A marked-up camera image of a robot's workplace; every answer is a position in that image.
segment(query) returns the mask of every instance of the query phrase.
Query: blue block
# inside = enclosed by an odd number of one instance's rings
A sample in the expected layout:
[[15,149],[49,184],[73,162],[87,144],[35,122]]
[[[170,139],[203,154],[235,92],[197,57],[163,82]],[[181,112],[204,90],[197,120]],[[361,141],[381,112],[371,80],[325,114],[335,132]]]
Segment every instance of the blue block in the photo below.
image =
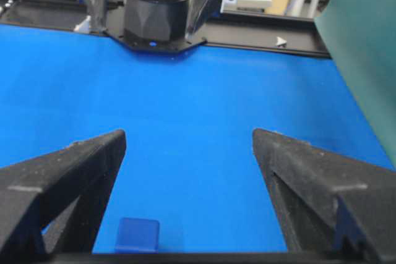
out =
[[160,223],[152,219],[122,218],[119,222],[116,253],[158,253]]

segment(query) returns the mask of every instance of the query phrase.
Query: green panel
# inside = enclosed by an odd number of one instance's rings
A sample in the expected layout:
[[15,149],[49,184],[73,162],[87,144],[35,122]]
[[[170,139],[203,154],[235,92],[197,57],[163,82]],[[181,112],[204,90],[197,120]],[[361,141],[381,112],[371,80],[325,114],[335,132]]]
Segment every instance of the green panel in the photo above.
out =
[[331,0],[316,25],[395,165],[396,0]]

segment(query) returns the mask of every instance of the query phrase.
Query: blue surface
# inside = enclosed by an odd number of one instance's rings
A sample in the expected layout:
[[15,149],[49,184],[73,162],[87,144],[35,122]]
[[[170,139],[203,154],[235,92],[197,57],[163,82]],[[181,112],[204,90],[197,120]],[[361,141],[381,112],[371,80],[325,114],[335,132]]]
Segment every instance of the blue surface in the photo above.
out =
[[122,218],[119,222],[116,253],[158,253],[160,223],[153,219]]
[[159,57],[8,26],[0,48],[3,165],[126,131],[96,252],[113,252],[122,217],[158,220],[160,252],[285,250],[256,127],[391,168],[330,60],[208,47]]

